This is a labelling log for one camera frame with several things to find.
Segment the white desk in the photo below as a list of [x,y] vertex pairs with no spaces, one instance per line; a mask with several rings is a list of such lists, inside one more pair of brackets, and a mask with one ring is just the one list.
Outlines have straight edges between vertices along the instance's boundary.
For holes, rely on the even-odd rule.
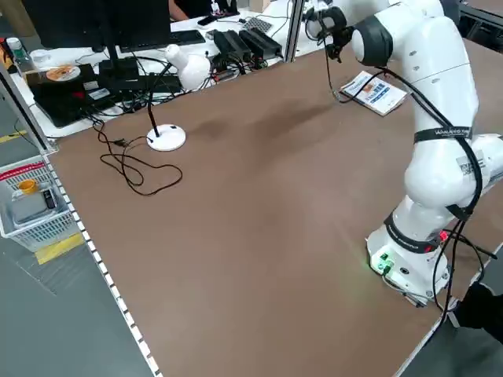
[[[292,11],[292,3],[291,0],[277,0],[275,2],[272,2],[267,9],[262,13],[265,17],[263,17],[263,20],[272,24],[273,28],[268,32],[268,35],[272,35],[278,29],[280,29],[275,35],[274,35],[274,40],[279,42],[282,46],[285,46],[287,37],[288,37],[288,29],[289,29],[289,24],[290,20],[287,20],[285,18],[270,18],[266,16],[290,16],[290,13]],[[211,24],[201,27],[197,24],[197,21],[200,20],[203,17],[196,18],[196,19],[191,19],[191,20],[185,20],[185,21],[180,21],[176,23],[171,24],[171,30],[172,31],[181,31],[181,30],[189,30],[189,29],[199,29],[202,35],[205,35],[207,31],[217,29],[220,31],[227,31],[227,30],[235,30],[239,31],[242,28],[242,24],[238,23],[237,21],[240,18],[247,18],[251,16],[258,16],[258,13],[251,12],[247,9],[240,9],[240,15],[239,16],[233,16],[233,17],[228,17],[220,21],[215,21],[212,22]],[[316,42],[313,42],[309,40],[304,32],[302,31],[300,33],[299,37],[299,42],[297,46],[297,55],[304,55],[306,53],[311,53],[315,51],[316,49],[319,49],[320,47],[317,46]],[[182,46],[182,50],[187,52],[187,53],[193,53],[193,54],[198,54],[198,55],[204,55],[206,52],[208,52],[209,56],[215,55],[218,53],[218,49],[216,45],[207,39],[206,43],[201,43],[197,45],[189,45],[189,46]],[[118,51],[119,58],[121,57],[130,57],[132,56],[130,53],[120,53]],[[166,61],[164,57],[164,52],[161,49],[151,49],[148,51],[141,51],[135,53],[137,57],[153,57],[156,59],[164,60]],[[76,49],[52,49],[50,50],[50,55],[51,59],[44,64],[44,66],[60,66],[62,64],[97,64],[98,62],[107,59],[107,56],[104,53],[93,53],[91,48],[76,48]],[[275,64],[280,59],[274,59],[274,60],[269,60],[269,65]],[[149,60],[142,60],[141,61],[142,66],[147,72],[159,72],[163,69],[163,65],[161,63],[156,63],[154,61],[149,61]],[[94,70],[97,72],[98,68],[97,65],[94,68]],[[35,103],[33,99],[33,94],[28,88],[28,85],[26,82],[18,75],[14,74],[12,75],[13,81],[16,83],[19,91],[21,92],[23,98],[26,100],[28,105],[32,105]],[[37,106],[31,106],[30,109],[33,112],[33,115],[39,122],[44,134],[47,137],[65,137],[74,133],[77,133],[82,130],[86,130],[88,128],[91,128],[91,121],[89,120],[80,120],[78,122],[72,123],[69,126],[63,127],[63,128],[57,128],[54,126],[54,124],[50,121],[45,114],[37,107]],[[122,111],[115,107],[115,108],[110,108],[106,111],[108,114],[117,114],[120,115]],[[102,118],[104,121],[110,120],[110,117],[104,117]]]

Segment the black velcro strap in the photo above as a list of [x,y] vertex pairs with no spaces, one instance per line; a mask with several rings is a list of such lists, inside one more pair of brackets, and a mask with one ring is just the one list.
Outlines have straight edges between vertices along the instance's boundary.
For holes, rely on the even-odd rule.
[[445,127],[445,128],[430,128],[427,130],[418,131],[414,134],[414,144],[426,140],[438,139],[454,139],[460,137],[463,139],[472,138],[471,127]]
[[405,236],[396,227],[392,212],[386,220],[384,220],[384,225],[386,225],[387,234],[390,235],[393,241],[404,249],[416,254],[426,254],[435,251],[442,241],[440,235],[430,241],[416,241]]
[[467,221],[471,215],[465,209],[459,207],[456,204],[453,204],[452,206],[447,206],[446,209],[461,221]]

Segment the gray floor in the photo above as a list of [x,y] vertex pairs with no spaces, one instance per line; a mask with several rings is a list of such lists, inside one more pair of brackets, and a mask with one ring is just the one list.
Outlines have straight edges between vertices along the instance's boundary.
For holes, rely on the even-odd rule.
[[[15,118],[3,101],[0,115],[1,137],[13,132]],[[34,154],[22,138],[0,144],[0,166]],[[32,258],[16,243],[0,238],[1,377],[152,375],[87,249],[75,249],[51,262],[49,269],[35,270],[45,287],[21,268]],[[492,262],[486,275],[500,294],[502,270],[503,261]],[[491,377],[502,376],[502,371],[500,343],[483,331],[455,331],[446,325],[404,376]]]

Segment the computer monitor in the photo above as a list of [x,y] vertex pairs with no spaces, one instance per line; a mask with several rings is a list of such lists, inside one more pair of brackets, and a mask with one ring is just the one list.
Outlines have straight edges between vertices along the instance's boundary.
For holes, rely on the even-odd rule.
[[23,3],[45,47],[99,50],[111,42],[121,49],[134,50],[171,41],[168,0],[23,0]]

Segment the brown table surface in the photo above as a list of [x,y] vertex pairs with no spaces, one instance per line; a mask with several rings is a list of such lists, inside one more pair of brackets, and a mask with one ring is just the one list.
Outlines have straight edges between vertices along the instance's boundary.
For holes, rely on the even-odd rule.
[[[503,59],[468,43],[481,100],[479,131],[503,131]],[[348,51],[335,85],[362,67]],[[140,197],[99,160],[93,130],[51,156],[108,270],[171,377],[390,376],[439,317],[415,309],[367,266],[365,238],[404,195],[413,150],[411,100],[385,118],[336,104],[323,52],[155,107],[186,145],[181,184]],[[145,112],[107,123],[111,139],[149,130]],[[150,188],[175,174],[146,174]],[[503,187],[468,226],[495,248]],[[476,270],[461,249],[458,292]]]
[[501,0],[468,0],[468,5],[503,16],[503,2]]

